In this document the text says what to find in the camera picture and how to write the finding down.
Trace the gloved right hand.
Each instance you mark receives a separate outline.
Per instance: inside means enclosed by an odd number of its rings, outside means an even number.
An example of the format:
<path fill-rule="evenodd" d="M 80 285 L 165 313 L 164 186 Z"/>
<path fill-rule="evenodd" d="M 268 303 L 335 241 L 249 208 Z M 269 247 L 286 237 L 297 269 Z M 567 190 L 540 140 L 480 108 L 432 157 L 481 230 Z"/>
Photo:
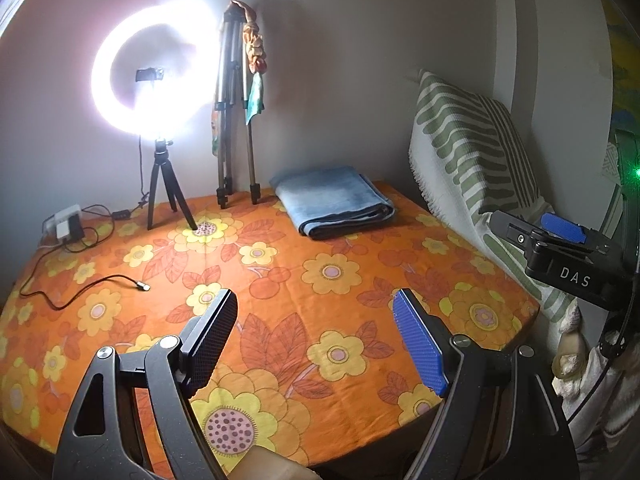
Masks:
<path fill-rule="evenodd" d="M 587 344 L 582 336 L 582 312 L 577 301 L 570 303 L 558 324 L 559 341 L 552 360 L 552 386 L 563 400 L 580 395 L 582 375 L 588 363 Z"/>

